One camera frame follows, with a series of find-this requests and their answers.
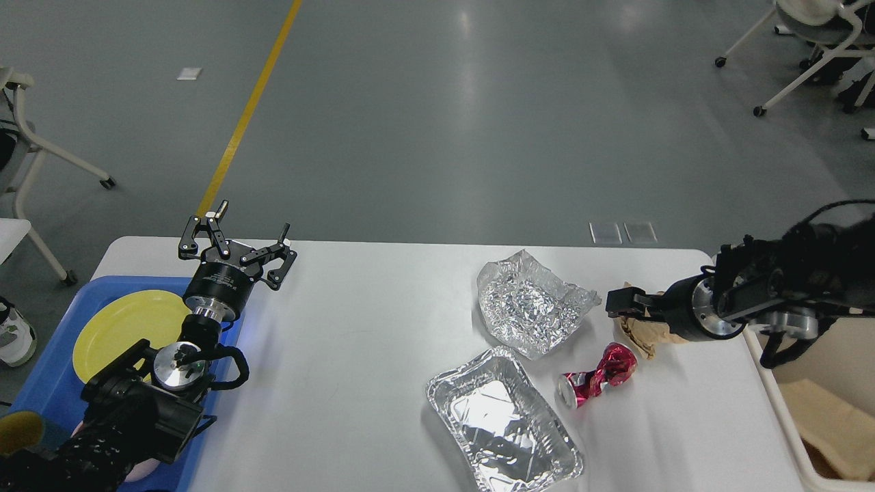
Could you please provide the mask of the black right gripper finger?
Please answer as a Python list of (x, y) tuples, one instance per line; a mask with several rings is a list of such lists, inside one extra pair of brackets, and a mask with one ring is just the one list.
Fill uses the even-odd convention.
[(662, 298), (662, 293), (648, 293), (635, 286), (610, 290), (606, 297), (606, 313), (610, 318), (665, 322)]

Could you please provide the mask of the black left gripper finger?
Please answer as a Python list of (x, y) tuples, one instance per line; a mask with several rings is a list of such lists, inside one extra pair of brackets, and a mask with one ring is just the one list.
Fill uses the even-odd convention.
[(240, 259), (241, 268), (249, 271), (253, 282), (262, 282), (271, 290), (280, 290), (285, 277), (297, 259), (296, 250), (286, 243), (291, 225), (286, 222), (275, 243), (265, 248), (251, 249)]
[[(215, 211), (203, 215), (191, 215), (178, 242), (180, 260), (199, 260), (201, 262), (228, 262), (232, 260), (230, 240), (221, 230), (221, 221), (227, 212), (228, 200), (222, 200)], [(209, 240), (210, 246), (200, 251), (197, 238)]]

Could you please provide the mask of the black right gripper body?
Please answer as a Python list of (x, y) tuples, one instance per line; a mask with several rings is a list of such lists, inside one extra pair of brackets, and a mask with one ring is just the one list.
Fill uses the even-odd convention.
[(723, 320), (712, 306), (712, 275), (675, 282), (660, 298), (660, 312), (669, 332), (689, 342), (730, 340), (741, 334), (744, 323)]

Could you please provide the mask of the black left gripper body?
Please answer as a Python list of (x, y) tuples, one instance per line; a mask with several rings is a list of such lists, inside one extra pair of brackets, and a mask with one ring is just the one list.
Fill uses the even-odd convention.
[(201, 260), (183, 294), (192, 311), (219, 312), (222, 320), (238, 320), (254, 287), (254, 274), (233, 264)]

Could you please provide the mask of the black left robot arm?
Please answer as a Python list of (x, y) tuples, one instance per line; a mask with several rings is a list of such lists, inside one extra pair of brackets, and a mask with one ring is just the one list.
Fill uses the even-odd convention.
[(205, 410), (211, 392), (249, 380), (250, 367), (236, 346), (221, 343), (257, 283), (279, 290), (297, 259), (285, 224), (275, 243), (253, 248), (222, 233), (228, 207), (192, 215), (178, 243), (181, 260), (197, 260), (182, 300), (189, 309), (175, 342), (153, 348), (141, 339), (85, 384), (87, 403), (78, 433), (55, 450), (37, 446), (2, 458), (8, 491), (116, 491), (134, 466), (147, 460), (172, 464), (212, 423)]

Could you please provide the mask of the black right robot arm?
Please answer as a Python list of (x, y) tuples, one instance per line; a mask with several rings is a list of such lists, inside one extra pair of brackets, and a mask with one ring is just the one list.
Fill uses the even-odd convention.
[(687, 342), (730, 340), (750, 328), (768, 338), (763, 368), (796, 361), (841, 318), (873, 316), (873, 217), (850, 226), (815, 222), (847, 205), (822, 206), (776, 240), (725, 244), (712, 265), (663, 293), (611, 290), (606, 312), (662, 322)]

